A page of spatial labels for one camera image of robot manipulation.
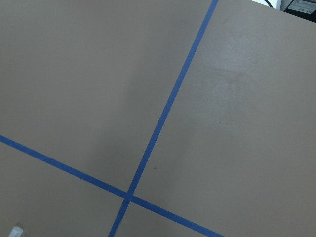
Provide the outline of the purple highlighter pen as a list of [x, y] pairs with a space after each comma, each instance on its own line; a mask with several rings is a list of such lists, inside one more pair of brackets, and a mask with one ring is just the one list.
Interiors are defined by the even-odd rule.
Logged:
[[21, 237], [23, 235], [23, 232], [23, 228], [19, 226], [14, 226], [11, 232], [9, 233], [8, 237]]

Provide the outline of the brown paper table mat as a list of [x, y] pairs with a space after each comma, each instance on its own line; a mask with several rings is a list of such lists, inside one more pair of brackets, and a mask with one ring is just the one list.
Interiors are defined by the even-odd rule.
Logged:
[[0, 234], [313, 237], [316, 25], [251, 0], [3, 0]]

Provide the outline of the dark brown box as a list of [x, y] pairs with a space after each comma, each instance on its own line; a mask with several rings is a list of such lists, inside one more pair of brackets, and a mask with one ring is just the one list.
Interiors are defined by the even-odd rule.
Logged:
[[315, 15], [316, 2], [311, 0], [292, 0], [284, 12], [303, 13], [307, 16]]

